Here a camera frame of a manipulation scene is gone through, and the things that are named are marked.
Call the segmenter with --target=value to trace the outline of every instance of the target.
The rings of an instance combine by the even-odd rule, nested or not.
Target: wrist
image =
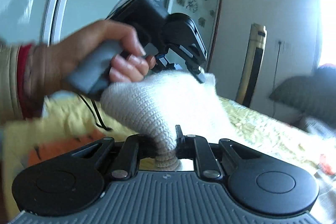
[[[45,96],[60,89],[54,79],[52,59],[51,47],[38,45],[30,49],[24,75],[24,92],[37,105],[43,103]]]

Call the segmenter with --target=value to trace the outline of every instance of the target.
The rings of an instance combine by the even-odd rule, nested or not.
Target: electrical cord
[[[95,121],[95,123],[96,123],[96,126],[98,126],[99,128],[102,128],[102,129],[104,129],[104,130],[106,130],[106,131],[110,131],[110,130],[112,130],[112,128],[107,127],[107,126],[104,124],[103,119],[101,118],[101,116],[100,116],[100,114],[99,114],[99,110],[98,110],[98,108],[97,108],[97,105],[96,105],[95,101],[94,101],[94,100],[91,100],[91,103],[92,103],[92,105],[93,105],[94,111],[96,112],[96,115],[97,115],[97,118],[98,118],[100,124],[97,123],[96,116],[95,116],[95,114],[94,114],[92,108],[90,107],[89,103],[84,99],[83,96],[81,96],[81,95],[78,95],[78,96],[83,100],[83,102],[86,104],[86,106],[87,106],[87,107],[89,108],[89,110],[91,111],[91,113],[92,113],[92,115],[93,115],[93,117],[94,117],[94,121]]]
[[[275,65],[275,72],[274,72],[274,78],[273,78],[272,92],[275,90],[275,80],[277,78],[278,62],[279,62],[279,55],[280,55],[280,48],[281,48],[282,41],[279,41],[278,43],[279,43],[279,50],[278,50],[277,63]],[[272,118],[274,118],[276,110],[277,110],[276,109],[276,103],[273,101],[273,114],[272,114]]]

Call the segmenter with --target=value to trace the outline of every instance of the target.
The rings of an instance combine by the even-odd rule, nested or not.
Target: sleeve
[[[41,113],[41,109],[32,109],[24,93],[24,74],[31,48],[32,44],[0,45],[0,125]]]
[[[0,125],[23,119],[17,94],[17,58],[20,46],[0,45]]]

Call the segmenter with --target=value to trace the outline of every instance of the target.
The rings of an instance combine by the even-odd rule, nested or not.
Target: red sleeve cuff
[[[16,69],[16,81],[17,81],[17,95],[22,111],[23,118],[32,118],[33,113],[36,110],[30,109],[28,106],[28,98],[25,95],[24,92],[24,75],[25,75],[25,69],[26,69],[26,62],[29,54],[30,48],[33,46],[33,44],[28,44],[25,46],[21,46],[19,49],[19,53],[17,56],[17,69]]]

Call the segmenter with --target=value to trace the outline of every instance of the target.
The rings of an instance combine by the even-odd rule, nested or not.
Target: hand
[[[56,45],[36,48],[32,56],[28,95],[40,98],[59,90],[71,90],[63,82],[63,78],[100,43],[108,39],[120,41],[122,47],[131,53],[126,60],[119,55],[112,58],[111,81],[141,81],[148,70],[155,66],[156,60],[153,56],[146,59],[141,57],[146,53],[133,27],[111,20],[100,20]]]

